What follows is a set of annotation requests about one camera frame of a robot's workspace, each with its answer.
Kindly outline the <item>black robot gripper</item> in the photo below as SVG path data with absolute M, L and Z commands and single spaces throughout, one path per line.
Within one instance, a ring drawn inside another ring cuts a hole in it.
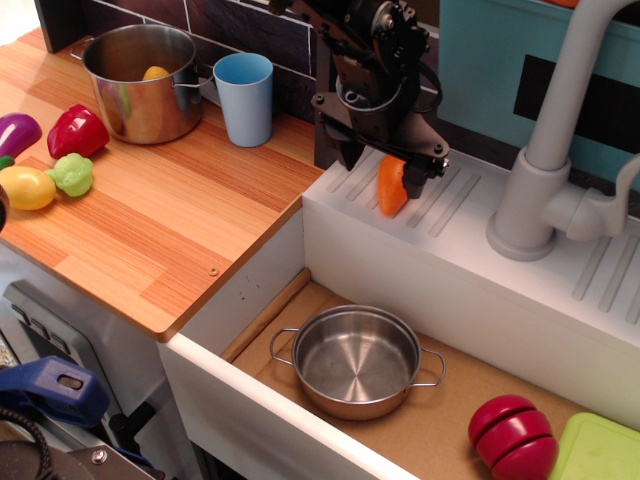
M 366 146 L 403 159 L 409 199 L 418 199 L 428 180 L 445 174 L 449 146 L 426 119 L 442 100 L 439 79 L 428 65 L 419 60 L 391 79 L 379 68 L 333 55 L 329 78 L 333 86 L 317 92 L 312 106 L 328 148 L 347 171 Z

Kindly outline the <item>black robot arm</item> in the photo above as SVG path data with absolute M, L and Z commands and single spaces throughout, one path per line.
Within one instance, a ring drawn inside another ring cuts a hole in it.
M 404 1 L 271 1 L 310 24 L 330 51 L 334 87 L 312 106 L 328 148 L 352 170 L 365 148 L 403 161 L 401 184 L 411 199 L 449 167 L 448 143 L 427 114 L 443 98 L 434 70 L 423 60 L 429 33 Z

